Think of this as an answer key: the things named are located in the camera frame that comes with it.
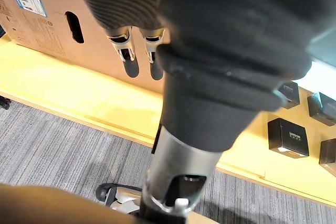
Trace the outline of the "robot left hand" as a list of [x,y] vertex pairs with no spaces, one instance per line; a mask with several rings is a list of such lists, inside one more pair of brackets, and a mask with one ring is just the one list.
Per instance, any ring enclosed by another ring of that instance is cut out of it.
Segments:
[[139,217],[184,223],[222,153],[278,88],[311,68],[310,42],[335,24],[335,0],[85,0],[108,38],[167,28],[157,46],[163,107]]

